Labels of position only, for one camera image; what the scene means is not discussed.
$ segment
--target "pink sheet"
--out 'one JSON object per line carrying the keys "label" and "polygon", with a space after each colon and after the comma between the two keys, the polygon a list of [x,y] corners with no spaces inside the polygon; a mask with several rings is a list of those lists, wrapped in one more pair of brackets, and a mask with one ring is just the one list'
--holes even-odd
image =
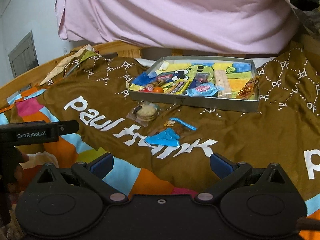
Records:
{"label": "pink sheet", "polygon": [[61,39],[278,53],[299,25],[284,0],[57,0]]}

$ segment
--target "cookie package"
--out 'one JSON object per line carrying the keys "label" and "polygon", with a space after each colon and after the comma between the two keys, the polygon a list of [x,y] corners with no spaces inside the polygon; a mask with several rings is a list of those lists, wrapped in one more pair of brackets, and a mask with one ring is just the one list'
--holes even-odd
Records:
{"label": "cookie package", "polygon": [[141,102],[129,112],[127,118],[147,127],[149,122],[156,119],[159,114],[160,108],[157,105],[149,102]]}

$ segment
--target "door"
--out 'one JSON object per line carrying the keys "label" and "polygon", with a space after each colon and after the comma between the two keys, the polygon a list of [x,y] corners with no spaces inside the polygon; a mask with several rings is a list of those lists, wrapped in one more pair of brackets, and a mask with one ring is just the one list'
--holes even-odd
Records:
{"label": "door", "polygon": [[[17,77],[39,65],[32,32],[28,33],[28,35],[24,37],[9,54],[9,60],[14,77]],[[30,87],[30,85],[26,86],[22,88],[20,92],[27,90]]]}

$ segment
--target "wooden bed frame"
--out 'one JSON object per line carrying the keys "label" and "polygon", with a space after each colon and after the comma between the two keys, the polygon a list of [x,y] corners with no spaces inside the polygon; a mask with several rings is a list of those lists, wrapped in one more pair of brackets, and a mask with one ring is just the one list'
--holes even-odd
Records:
{"label": "wooden bed frame", "polygon": [[[306,51],[313,54],[320,55],[320,41],[313,39],[311,36],[302,34],[299,37],[299,42],[304,45]],[[142,57],[141,47],[137,47],[131,44],[127,44],[122,41],[113,41],[104,44],[99,44],[93,46],[96,51],[101,55],[117,53],[119,57]],[[31,87],[39,84],[47,74],[53,70],[53,68],[65,57],[71,56],[75,52],[79,51],[81,47],[74,48],[69,54],[63,55],[62,57],[53,59],[45,64],[42,64],[38,67],[35,67],[22,75],[16,77],[9,83],[5,84],[0,88],[0,99],[6,100],[8,97],[13,95],[15,92],[19,91],[21,88],[31,85]],[[183,55],[182,49],[172,49],[172,56],[181,56]],[[244,55],[229,55],[233,57],[244,57]]]}

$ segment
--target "metal tray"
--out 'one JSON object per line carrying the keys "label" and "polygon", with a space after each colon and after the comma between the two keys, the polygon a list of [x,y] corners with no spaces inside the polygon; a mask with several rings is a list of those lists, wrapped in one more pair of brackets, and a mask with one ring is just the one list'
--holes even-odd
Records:
{"label": "metal tray", "polygon": [[[210,60],[210,61],[228,61],[228,62],[244,62],[251,64],[252,76],[257,75],[254,62],[249,59],[234,58],[234,57],[217,57],[217,56],[176,56],[176,57],[161,57],[157,60],[146,73],[157,70],[162,65],[163,61],[183,60]],[[254,91],[254,100],[231,99],[231,98],[215,98],[215,97],[189,97],[187,95],[171,95],[162,93],[148,93],[129,90],[129,95],[134,101],[148,101],[153,103],[166,103],[185,106],[196,106],[204,108],[216,108],[221,110],[230,110],[238,112],[257,112],[259,106],[259,86]]]}

